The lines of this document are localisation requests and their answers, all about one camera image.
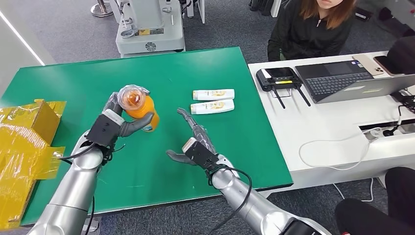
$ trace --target charging cable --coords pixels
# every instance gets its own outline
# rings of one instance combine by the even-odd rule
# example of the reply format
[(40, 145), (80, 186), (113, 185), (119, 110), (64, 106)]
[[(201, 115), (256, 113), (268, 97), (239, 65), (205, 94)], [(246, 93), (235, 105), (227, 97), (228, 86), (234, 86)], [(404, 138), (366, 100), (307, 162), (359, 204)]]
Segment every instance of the charging cable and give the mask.
[[(342, 199), (345, 199), (345, 196), (343, 196), (343, 193), (340, 191), (339, 187), (337, 187), (336, 184), (333, 184), (334, 187), (337, 189), (337, 191), (339, 192), (340, 196), (342, 197)], [(373, 202), (373, 178), (372, 181), (370, 182), (370, 200), (361, 200), (362, 202)]]
[[(335, 169), (335, 170), (350, 170), (352, 168), (357, 167), (357, 165), (359, 165), (363, 161), (363, 159), (365, 158), (366, 154), (368, 153), (370, 143), (372, 143), (373, 141), (375, 141), (375, 140), (377, 140), (379, 138), (381, 131), (382, 131), (382, 129), (380, 127), (375, 127), (375, 128), (370, 129), (370, 130), (366, 130), (366, 131), (364, 131), (362, 133), (358, 133), (358, 134), (352, 135), (350, 137), (347, 137), (347, 138), (344, 138), (344, 139), (341, 139), (341, 140), (334, 140), (334, 141), (333, 140), (315, 140), (315, 141), (309, 141), (309, 142), (303, 143), (300, 146), (300, 148), (299, 148), (299, 157), (300, 157), (301, 161), (304, 164), (306, 164), (307, 166), (309, 166), (309, 167), (313, 167), (313, 168), (316, 168), (316, 167), (328, 167), (328, 168)], [(346, 141), (346, 140), (349, 140), (351, 138), (354, 138), (356, 136), (359, 136), (361, 134), (368, 134), (368, 141), (369, 142), (368, 142), (367, 146), (365, 147), (365, 150), (363, 151), (363, 153), (362, 153), (359, 161), (356, 164), (354, 164), (353, 166), (351, 166), (351, 167), (348, 167), (348, 168), (337, 168), (337, 167), (329, 166), (329, 165), (312, 165), (312, 164), (307, 163), (304, 160), (304, 158), (302, 157), (302, 155), (301, 155), (301, 149), (304, 146), (306, 146), (306, 145), (308, 145), (310, 143), (322, 142), (322, 141), (323, 142), (342, 142), (342, 141)]]
[(398, 119), (398, 123), (396, 124), (396, 126), (391, 129), (391, 130), (384, 130), (383, 131), (383, 135), (384, 136), (393, 136), (393, 133), (398, 129), (398, 127), (401, 125), (402, 123), (402, 114), (401, 114), (401, 107), (405, 107), (405, 105), (399, 105), (398, 106), (398, 111), (399, 111), (399, 119)]

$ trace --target white cable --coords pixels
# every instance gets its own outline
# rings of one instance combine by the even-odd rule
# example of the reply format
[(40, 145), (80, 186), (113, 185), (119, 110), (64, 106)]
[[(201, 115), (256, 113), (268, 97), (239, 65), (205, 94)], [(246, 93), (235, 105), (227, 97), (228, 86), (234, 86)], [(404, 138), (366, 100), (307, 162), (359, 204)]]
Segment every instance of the white cable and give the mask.
[[(337, 189), (337, 191), (339, 192), (340, 196), (342, 197), (342, 199), (345, 199), (345, 196), (343, 196), (343, 193), (340, 191), (339, 187), (337, 187), (336, 184), (333, 184), (334, 187)], [(370, 200), (361, 200), (362, 202), (373, 202), (373, 178), (371, 179), (370, 182)]]
[(370, 200), (362, 200), (362, 202), (373, 202), (373, 178), (370, 183)]
[(337, 187), (337, 185), (336, 185), (336, 184), (333, 184), (333, 185), (334, 185), (334, 187), (336, 187), (337, 191), (340, 193), (340, 196), (341, 196), (341, 197), (342, 197), (342, 199), (344, 200), (344, 199), (345, 199), (345, 197), (343, 196), (343, 194), (342, 194), (342, 192), (340, 191), (339, 187)]
[(315, 140), (315, 141), (309, 141), (309, 142), (303, 143), (303, 144), (300, 146), (300, 148), (299, 148), (299, 157), (300, 157), (301, 161), (302, 161), (304, 164), (306, 164), (307, 166), (309, 166), (309, 167), (314, 167), (314, 168), (316, 168), (316, 167), (328, 167), (328, 168), (335, 169), (335, 170), (350, 170), (350, 169), (352, 169), (352, 168), (355, 168), (357, 165), (359, 165), (359, 164), (363, 161), (363, 159), (365, 158), (366, 154), (368, 153), (368, 150), (369, 150), (369, 145), (370, 145), (370, 143), (371, 143), (371, 142), (373, 142), (373, 141), (369, 141), (369, 142), (368, 142), (368, 144), (367, 144), (367, 146), (366, 146), (366, 148), (365, 148), (365, 150), (364, 150), (364, 152), (363, 152), (362, 156), (360, 157), (359, 161), (358, 161), (355, 165), (353, 165), (353, 166), (351, 166), (351, 167), (348, 167), (348, 168), (345, 168), (345, 169), (342, 169), (342, 168), (336, 168), (336, 167), (329, 166), (329, 165), (312, 165), (312, 164), (309, 164), (309, 163), (307, 163), (307, 162), (304, 160), (304, 158), (302, 158), (302, 156), (301, 156), (301, 149), (302, 149), (305, 145), (310, 144), (310, 143), (313, 143), (313, 142), (320, 142), (320, 141), (325, 141), (325, 142), (342, 142), (342, 141), (346, 141), (346, 140), (348, 140), (348, 139), (351, 139), (351, 138), (353, 138), (353, 137), (359, 136), (359, 135), (361, 135), (361, 134), (366, 134), (366, 133), (368, 133), (368, 132), (370, 132), (370, 131), (372, 131), (372, 130), (376, 130), (376, 129), (379, 129), (379, 127), (375, 127), (375, 128), (370, 129), (370, 130), (366, 130), (366, 131), (364, 131), (364, 132), (362, 132), (362, 133), (358, 133), (358, 134), (352, 135), (352, 136), (350, 136), (350, 137), (347, 137), (347, 138), (344, 138), (344, 139), (341, 139), (341, 140), (335, 140), (335, 141), (333, 141), (333, 140)]

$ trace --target floor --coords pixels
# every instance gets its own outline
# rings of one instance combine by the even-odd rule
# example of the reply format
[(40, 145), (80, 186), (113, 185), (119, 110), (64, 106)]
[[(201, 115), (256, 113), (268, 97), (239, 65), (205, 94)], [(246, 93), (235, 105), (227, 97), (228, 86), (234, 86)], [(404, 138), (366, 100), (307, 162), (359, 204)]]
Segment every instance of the floor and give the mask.
[[(58, 63), (118, 58), (115, 46), (117, 24), (113, 17), (90, 15), (94, 0), (9, 0), (33, 29), (39, 40)], [(376, 13), (381, 0), (359, 0), (358, 5)], [(207, 0), (206, 24), (199, 13), (184, 19), (187, 50), (240, 46), (247, 63), (267, 61), (266, 47), (275, 24), (272, 17), (251, 12), (247, 0)], [(368, 22), (356, 20), (341, 54), (388, 50), (401, 27), (376, 17)], [(368, 199), (370, 180), (339, 184), (346, 197)], [(371, 205), (387, 211), (386, 191), (375, 181)], [(300, 216), (316, 220), (333, 234), (338, 234), (333, 212), (341, 197), (332, 185), (274, 193), (269, 200)], [(185, 203), (169, 207), (140, 210), (98, 217), (102, 235), (193, 235), (206, 234), (231, 210), (224, 198)], [(20, 235), (27, 229), (0, 233)], [(233, 218), (217, 234), (251, 235), (253, 232), (238, 217)]]

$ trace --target orange juice bottle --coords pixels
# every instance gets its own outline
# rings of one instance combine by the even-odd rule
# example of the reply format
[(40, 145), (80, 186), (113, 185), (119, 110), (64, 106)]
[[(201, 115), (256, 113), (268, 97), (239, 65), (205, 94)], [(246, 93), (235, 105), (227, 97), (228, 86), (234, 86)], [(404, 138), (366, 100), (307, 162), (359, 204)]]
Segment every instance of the orange juice bottle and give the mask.
[(118, 103), (132, 118), (142, 118), (146, 113), (153, 112), (154, 116), (150, 124), (143, 128), (143, 131), (152, 132), (157, 128), (160, 117), (154, 108), (153, 99), (148, 95), (148, 91), (136, 85), (127, 85), (119, 90)]

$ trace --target orange liquid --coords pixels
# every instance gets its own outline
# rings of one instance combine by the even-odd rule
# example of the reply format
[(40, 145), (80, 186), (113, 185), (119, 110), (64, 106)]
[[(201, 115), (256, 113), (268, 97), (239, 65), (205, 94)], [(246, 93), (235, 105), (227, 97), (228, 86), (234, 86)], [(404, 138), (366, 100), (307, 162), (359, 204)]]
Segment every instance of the orange liquid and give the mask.
[[(131, 93), (128, 95), (125, 101), (127, 101), (128, 103), (132, 105), (136, 105), (141, 102), (140, 100), (141, 97), (142, 96), (139, 96), (135, 93)], [(136, 118), (136, 119), (143, 118), (148, 112), (153, 112), (154, 116), (151, 119), (150, 124), (143, 128), (143, 131), (152, 132), (157, 128), (159, 121), (160, 121), (160, 117), (157, 114), (156, 109), (154, 108), (153, 99), (148, 95), (143, 96), (143, 98), (145, 99), (144, 103), (139, 109), (126, 110), (126, 112), (129, 116), (131, 116), (132, 118)]]

